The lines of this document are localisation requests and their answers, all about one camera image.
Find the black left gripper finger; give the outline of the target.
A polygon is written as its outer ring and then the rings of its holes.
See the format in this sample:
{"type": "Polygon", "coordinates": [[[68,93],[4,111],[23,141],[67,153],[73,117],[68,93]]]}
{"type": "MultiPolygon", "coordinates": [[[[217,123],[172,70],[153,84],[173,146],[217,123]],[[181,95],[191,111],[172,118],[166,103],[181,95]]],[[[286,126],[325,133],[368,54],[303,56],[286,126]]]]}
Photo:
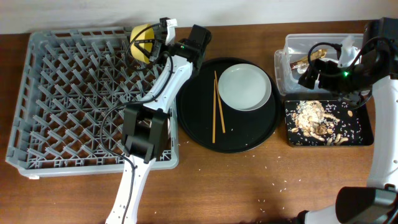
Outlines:
{"type": "Polygon", "coordinates": [[[152,48],[152,43],[134,44],[134,58],[141,62],[149,62],[152,48]]]}
{"type": "Polygon", "coordinates": [[[136,41],[136,45],[139,45],[139,44],[148,44],[148,43],[154,43],[155,42],[155,39],[144,39],[144,40],[137,40],[136,41]]]}

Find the yellow bowl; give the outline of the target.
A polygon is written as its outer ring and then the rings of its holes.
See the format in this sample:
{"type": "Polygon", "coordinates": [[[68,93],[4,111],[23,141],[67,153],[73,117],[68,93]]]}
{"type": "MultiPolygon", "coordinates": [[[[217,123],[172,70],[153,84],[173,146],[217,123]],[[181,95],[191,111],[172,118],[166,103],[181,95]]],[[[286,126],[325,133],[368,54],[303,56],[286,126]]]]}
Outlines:
{"type": "Polygon", "coordinates": [[[154,38],[154,30],[153,28],[150,28],[150,24],[144,24],[133,28],[130,36],[130,42],[134,40],[134,43],[130,47],[132,57],[134,58],[134,44],[136,44],[137,40],[153,39],[153,38],[154,38]]]}

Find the gold snack wrapper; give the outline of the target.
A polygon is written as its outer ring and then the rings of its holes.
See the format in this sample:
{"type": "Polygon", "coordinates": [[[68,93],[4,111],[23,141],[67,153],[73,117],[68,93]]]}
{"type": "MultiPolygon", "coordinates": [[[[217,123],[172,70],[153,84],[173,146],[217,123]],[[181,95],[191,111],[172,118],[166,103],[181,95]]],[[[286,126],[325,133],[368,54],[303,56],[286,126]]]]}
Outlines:
{"type": "MultiPolygon", "coordinates": [[[[328,49],[319,49],[319,50],[317,50],[315,52],[312,52],[310,54],[310,60],[312,61],[312,60],[315,60],[315,59],[323,58],[323,57],[326,56],[327,52],[328,52],[328,49]]],[[[308,57],[307,56],[302,57],[301,59],[299,59],[296,62],[292,62],[290,64],[290,69],[291,70],[295,70],[295,69],[298,69],[300,67],[305,67],[305,66],[309,66],[309,62],[308,62],[308,57]]]]}

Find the pale grey plate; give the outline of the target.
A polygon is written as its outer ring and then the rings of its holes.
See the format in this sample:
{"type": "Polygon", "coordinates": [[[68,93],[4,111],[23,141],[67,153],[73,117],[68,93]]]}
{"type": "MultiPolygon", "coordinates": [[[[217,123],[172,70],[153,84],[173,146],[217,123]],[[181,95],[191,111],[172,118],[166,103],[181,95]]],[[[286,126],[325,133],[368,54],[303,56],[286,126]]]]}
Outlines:
{"type": "Polygon", "coordinates": [[[270,99],[271,79],[258,66],[239,63],[228,67],[221,74],[218,79],[218,92],[230,108],[254,111],[270,99]]]}

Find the wooden chopstick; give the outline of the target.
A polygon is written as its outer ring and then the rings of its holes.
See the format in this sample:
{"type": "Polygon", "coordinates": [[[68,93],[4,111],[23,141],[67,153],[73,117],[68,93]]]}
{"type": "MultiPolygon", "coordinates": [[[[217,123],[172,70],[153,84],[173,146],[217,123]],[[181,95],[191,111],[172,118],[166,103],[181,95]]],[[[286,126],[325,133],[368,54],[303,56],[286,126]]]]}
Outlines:
{"type": "Polygon", "coordinates": [[[218,89],[218,76],[217,76],[217,72],[216,71],[214,71],[214,75],[215,75],[215,89],[216,89],[218,107],[219,107],[219,111],[220,111],[221,128],[222,128],[223,134],[225,134],[226,133],[226,129],[225,129],[225,123],[224,123],[224,114],[223,114],[223,107],[222,107],[220,92],[219,92],[219,89],[218,89]]]}
{"type": "Polygon", "coordinates": [[[213,81],[212,143],[216,142],[216,80],[213,81]]]}

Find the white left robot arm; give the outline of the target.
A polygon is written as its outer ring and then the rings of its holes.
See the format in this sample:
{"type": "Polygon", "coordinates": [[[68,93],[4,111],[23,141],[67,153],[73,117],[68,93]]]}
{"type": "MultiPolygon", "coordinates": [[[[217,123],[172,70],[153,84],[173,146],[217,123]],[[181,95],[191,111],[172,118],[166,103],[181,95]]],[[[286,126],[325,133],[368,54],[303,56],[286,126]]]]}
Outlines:
{"type": "Polygon", "coordinates": [[[162,73],[141,100],[121,103],[107,113],[111,115],[118,108],[124,110],[123,153],[118,155],[124,160],[123,175],[107,223],[137,222],[147,176],[169,141],[169,109],[185,82],[198,75],[212,38],[208,29],[194,25],[188,38],[174,42],[173,26],[158,23],[156,27],[161,38],[139,38],[154,28],[149,25],[133,37],[130,45],[153,63],[165,57],[162,73]]]}

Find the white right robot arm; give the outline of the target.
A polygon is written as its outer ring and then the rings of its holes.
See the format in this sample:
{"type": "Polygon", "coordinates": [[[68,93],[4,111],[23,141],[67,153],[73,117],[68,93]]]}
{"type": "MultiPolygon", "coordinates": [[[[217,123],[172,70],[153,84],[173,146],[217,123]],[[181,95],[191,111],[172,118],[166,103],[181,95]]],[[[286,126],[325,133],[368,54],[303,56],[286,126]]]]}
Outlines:
{"type": "Polygon", "coordinates": [[[373,96],[376,110],[374,152],[364,187],[343,187],[327,208],[302,211],[294,223],[397,223],[397,19],[383,17],[364,28],[361,50],[332,44],[338,63],[310,59],[299,84],[318,86],[351,106],[373,96]]]}

